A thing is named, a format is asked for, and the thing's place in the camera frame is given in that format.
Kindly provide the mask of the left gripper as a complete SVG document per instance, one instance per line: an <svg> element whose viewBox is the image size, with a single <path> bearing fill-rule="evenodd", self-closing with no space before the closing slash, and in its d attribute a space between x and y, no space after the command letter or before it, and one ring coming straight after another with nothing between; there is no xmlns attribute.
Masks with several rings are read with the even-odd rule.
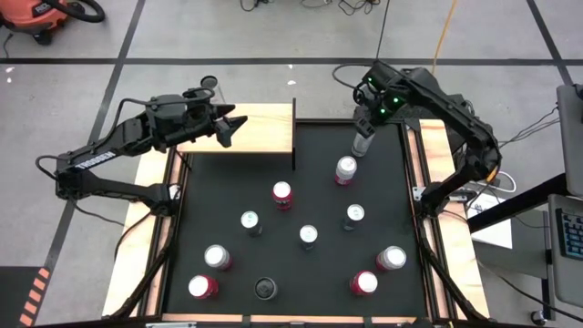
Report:
<svg viewBox="0 0 583 328"><path fill-rule="evenodd" d="M230 147L232 145L232 135L248 120L247 116L235 118L224 117L235 109L235 106L232 104L214 105L207 103L210 105L207 118L204 121L192 121L189 120L187 114L188 105L190 104L193 103L186 105L186 110L182 115L181 129L179 131L179 136L182 139L196 139L200 136L208 135L214 120L221 118L216 121L216 139L222 147Z"/></svg>

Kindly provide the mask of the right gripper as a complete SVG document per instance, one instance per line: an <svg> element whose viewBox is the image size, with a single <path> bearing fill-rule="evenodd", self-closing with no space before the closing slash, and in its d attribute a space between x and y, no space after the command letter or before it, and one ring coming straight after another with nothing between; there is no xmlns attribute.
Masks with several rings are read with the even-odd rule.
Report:
<svg viewBox="0 0 583 328"><path fill-rule="evenodd" d="M356 106L353 111L353 123L356 132L367 138L372 138L376 129L372 122L372 114L367 106Z"/></svg>

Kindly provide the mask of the white pink soda can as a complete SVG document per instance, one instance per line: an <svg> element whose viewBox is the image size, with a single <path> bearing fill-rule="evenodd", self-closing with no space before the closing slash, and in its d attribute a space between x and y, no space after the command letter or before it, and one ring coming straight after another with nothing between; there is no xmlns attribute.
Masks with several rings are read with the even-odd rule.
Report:
<svg viewBox="0 0 583 328"><path fill-rule="evenodd" d="M221 245L210 245L204 252L204 261L213 269L226 271L232 265L230 253Z"/></svg>
<svg viewBox="0 0 583 328"><path fill-rule="evenodd" d="M380 251L376 258L376 267L381 271L401 269L407 260L405 251L398 246L389 246Z"/></svg>
<svg viewBox="0 0 583 328"><path fill-rule="evenodd" d="M338 185L348 185L352 182L357 170L357 162L351 156L340 158L336 165L334 180Z"/></svg>

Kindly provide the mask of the silver blue Red Bull can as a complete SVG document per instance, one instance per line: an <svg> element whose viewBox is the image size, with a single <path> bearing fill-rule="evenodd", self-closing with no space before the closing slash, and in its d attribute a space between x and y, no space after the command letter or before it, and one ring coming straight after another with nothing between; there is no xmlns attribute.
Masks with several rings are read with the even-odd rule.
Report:
<svg viewBox="0 0 583 328"><path fill-rule="evenodd" d="M262 226L259 215L252 210L245 211L240 216L240 224L251 237L258 237L262 234Z"/></svg>
<svg viewBox="0 0 583 328"><path fill-rule="evenodd" d="M343 218L343 228L346 231L353 231L364 218L364 208L360 204L351 204L346 210Z"/></svg>
<svg viewBox="0 0 583 328"><path fill-rule="evenodd" d="M305 251L314 248L315 242L318 239L318 231L313 225L304 225L300 228L301 246Z"/></svg>

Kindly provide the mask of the orange Fanta can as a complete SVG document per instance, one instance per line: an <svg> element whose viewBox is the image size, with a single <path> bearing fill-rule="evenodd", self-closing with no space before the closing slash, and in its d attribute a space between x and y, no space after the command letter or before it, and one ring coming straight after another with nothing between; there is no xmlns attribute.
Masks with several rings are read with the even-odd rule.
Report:
<svg viewBox="0 0 583 328"><path fill-rule="evenodd" d="M292 206L292 187L288 182L276 182L271 194L279 210L288 210Z"/></svg>

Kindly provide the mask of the black table mat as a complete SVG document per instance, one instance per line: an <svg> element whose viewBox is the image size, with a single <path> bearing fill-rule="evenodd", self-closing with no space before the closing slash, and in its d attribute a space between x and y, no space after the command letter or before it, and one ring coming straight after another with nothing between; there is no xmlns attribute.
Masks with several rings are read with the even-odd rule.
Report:
<svg viewBox="0 0 583 328"><path fill-rule="evenodd" d="M353 182L334 180L338 160L349 154L350 126L297 128L296 169L291 157L272 154L196 154L191 159L177 248L166 286L166 313L281 314L331 316L423 316L426 313L422 269L408 196L402 130L380 128ZM272 197L278 181L291 185L292 203L279 210ZM353 231L343 228L351 204L364 208ZM262 234L249 236L240 224L243 212L259 215ZM313 249L301 246L300 228L313 225ZM204 261L205 250L223 246L232 258L226 271ZM381 271L377 254L389 246L407 256L398 270ZM378 279L377 290L352 294L349 280L360 271ZM195 299L188 284L195 275L214 278L219 291ZM270 277L275 298L258 299L254 284Z"/></svg>

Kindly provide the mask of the red soda can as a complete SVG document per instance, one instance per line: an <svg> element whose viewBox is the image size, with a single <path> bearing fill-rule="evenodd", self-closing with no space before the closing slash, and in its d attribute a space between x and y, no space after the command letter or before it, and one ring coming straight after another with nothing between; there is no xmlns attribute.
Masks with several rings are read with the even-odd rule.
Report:
<svg viewBox="0 0 583 328"><path fill-rule="evenodd" d="M188 291L195 299L207 299L218 293L219 285L209 275L199 274L190 279Z"/></svg>
<svg viewBox="0 0 583 328"><path fill-rule="evenodd" d="M372 272L360 271L349 280L349 287L356 296L371 295L377 290L378 279Z"/></svg>

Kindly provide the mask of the white paper sheet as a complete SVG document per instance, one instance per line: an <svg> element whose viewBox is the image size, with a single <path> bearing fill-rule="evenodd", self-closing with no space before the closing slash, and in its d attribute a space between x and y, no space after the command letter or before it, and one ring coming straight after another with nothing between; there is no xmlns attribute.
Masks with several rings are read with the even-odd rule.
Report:
<svg viewBox="0 0 583 328"><path fill-rule="evenodd" d="M470 219L503 201L503 199L485 192L466 210L467 218ZM513 249L511 220L504 220L483 230L472 232L471 236L473 241L480 241L509 250Z"/></svg>

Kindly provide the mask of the black stand beam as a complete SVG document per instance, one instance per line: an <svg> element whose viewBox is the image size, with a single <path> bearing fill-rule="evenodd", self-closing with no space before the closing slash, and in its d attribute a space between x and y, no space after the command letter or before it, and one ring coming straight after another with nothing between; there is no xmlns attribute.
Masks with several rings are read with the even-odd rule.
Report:
<svg viewBox="0 0 583 328"><path fill-rule="evenodd" d="M520 214L526 210L531 210L547 202L547 198L557 194L561 196L569 195L566 174L562 173L549 179L530 190L505 200L496 206L484 210L467 220L471 233L483 230L499 222Z"/></svg>

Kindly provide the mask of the orange shop vacuum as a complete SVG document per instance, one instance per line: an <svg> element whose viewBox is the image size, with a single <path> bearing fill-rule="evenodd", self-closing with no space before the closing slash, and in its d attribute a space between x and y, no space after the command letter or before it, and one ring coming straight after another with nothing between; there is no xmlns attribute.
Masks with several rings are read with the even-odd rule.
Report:
<svg viewBox="0 0 583 328"><path fill-rule="evenodd" d="M0 0L0 26L27 34L41 46L52 43L52 32L67 20L67 14L43 0Z"/></svg>

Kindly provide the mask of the grey laptop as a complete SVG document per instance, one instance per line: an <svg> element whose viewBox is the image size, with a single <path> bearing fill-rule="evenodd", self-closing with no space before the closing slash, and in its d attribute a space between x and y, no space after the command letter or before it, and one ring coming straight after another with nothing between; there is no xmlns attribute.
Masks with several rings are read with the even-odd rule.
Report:
<svg viewBox="0 0 583 328"><path fill-rule="evenodd" d="M564 188L548 198L556 292L583 307L583 84L557 88Z"/></svg>

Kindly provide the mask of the black orange striped floor ramp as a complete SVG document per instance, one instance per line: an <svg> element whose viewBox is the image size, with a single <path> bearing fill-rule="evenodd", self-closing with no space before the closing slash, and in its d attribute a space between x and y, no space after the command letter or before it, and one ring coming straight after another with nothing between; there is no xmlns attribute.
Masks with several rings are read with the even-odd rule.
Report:
<svg viewBox="0 0 583 328"><path fill-rule="evenodd" d="M0 266L0 328L35 324L50 277L47 267Z"/></svg>

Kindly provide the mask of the wooden shelf with black frame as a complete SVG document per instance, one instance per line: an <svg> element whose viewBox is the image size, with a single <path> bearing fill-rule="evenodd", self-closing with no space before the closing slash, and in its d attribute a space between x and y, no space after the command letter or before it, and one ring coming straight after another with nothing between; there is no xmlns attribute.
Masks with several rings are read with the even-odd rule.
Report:
<svg viewBox="0 0 583 328"><path fill-rule="evenodd" d="M296 98L290 103L240 103L230 118L247 116L248 120L231 137L232 145L224 148L211 137L198 138L177 146L181 153L267 153L291 157L296 169L295 128Z"/></svg>

